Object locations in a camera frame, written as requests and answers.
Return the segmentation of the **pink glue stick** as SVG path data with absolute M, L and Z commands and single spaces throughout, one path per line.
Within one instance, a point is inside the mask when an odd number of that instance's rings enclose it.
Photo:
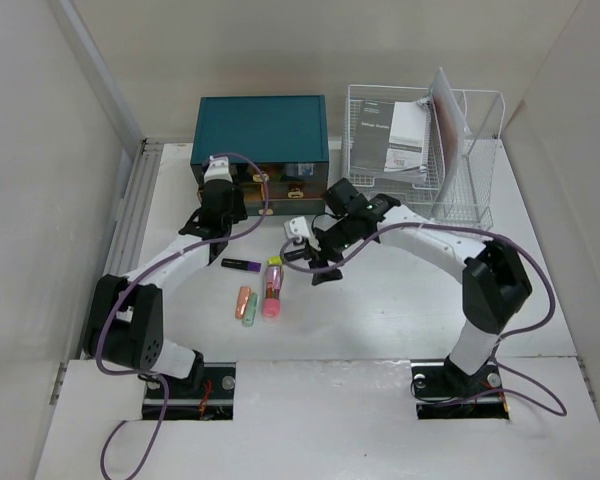
M 283 268 L 279 264 L 267 266 L 264 275 L 264 299 L 262 315 L 268 319 L 277 318 L 281 311 L 280 293 L 283 283 Z

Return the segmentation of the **black purple marker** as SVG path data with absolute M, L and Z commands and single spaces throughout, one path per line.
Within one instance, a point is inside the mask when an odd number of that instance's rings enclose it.
M 232 270 L 246 271 L 251 273 L 259 273 L 262 268 L 262 264 L 259 262 L 233 258 L 222 259 L 221 266 Z

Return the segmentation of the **orange highlighter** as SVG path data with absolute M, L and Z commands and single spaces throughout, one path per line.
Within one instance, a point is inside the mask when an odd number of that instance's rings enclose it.
M 239 292 L 237 295 L 237 301 L 236 301 L 236 308 L 235 308 L 235 318 L 236 319 L 239 319 L 239 320 L 243 319 L 251 293 L 252 293 L 251 288 L 248 286 L 242 286 L 239 289 Z

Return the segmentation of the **green highlighter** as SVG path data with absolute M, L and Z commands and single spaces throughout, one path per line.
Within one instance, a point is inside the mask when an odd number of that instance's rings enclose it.
M 255 316 L 257 313 L 258 306 L 258 295 L 252 292 L 248 298 L 245 306 L 245 311 L 241 320 L 241 323 L 246 327 L 251 327 L 254 324 Z

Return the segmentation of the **grey setup guide booklet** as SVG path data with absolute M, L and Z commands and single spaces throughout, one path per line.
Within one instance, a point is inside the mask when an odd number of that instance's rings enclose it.
M 428 98 L 412 102 L 358 103 L 350 172 L 411 184 L 427 177 L 431 134 Z

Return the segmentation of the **clear mesh zip pouch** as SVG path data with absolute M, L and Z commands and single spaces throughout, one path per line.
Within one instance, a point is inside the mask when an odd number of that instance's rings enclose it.
M 463 155 L 464 142 L 470 133 L 465 113 L 460 107 L 442 67 L 434 75 L 429 88 L 442 150 L 444 179 L 436 197 L 443 203 L 450 192 Z

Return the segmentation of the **blue cleaning gel jar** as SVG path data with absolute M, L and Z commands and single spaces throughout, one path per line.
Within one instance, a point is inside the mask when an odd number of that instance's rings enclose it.
M 296 174 L 299 177 L 310 177 L 314 175 L 313 163 L 298 163 L 296 165 Z

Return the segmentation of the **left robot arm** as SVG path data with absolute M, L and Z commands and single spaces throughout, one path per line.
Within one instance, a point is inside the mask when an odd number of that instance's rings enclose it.
M 164 304 L 187 278 L 219 256 L 232 226 L 246 218 L 237 184 L 227 176 L 206 180 L 200 207 L 167 248 L 124 276 L 107 274 L 97 282 L 83 340 L 85 353 L 96 356 L 106 320 L 113 314 L 101 352 L 104 361 L 162 374 L 181 396 L 197 394 L 204 382 L 203 354 L 164 337 Z

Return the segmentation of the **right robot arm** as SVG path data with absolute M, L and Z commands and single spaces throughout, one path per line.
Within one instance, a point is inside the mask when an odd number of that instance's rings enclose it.
M 501 240 L 476 240 L 448 233 L 386 194 L 370 199 L 347 179 L 330 187 L 322 198 L 337 222 L 316 229 L 309 266 L 318 285 L 342 278 L 329 264 L 361 240 L 404 250 L 440 268 L 462 286 L 465 324 L 444 360 L 441 375 L 444 397 L 468 396 L 478 384 L 504 327 L 532 293 L 531 282 L 516 249 Z

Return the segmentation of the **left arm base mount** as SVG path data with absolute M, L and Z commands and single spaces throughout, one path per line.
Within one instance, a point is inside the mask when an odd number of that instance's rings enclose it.
M 235 363 L 207 363 L 199 387 L 166 378 L 165 421 L 230 421 L 234 413 Z

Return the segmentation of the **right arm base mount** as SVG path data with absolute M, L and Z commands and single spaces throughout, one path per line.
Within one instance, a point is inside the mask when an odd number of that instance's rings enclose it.
M 446 360 L 411 363 L 410 392 L 419 420 L 508 420 L 498 368 L 487 362 L 473 376 Z

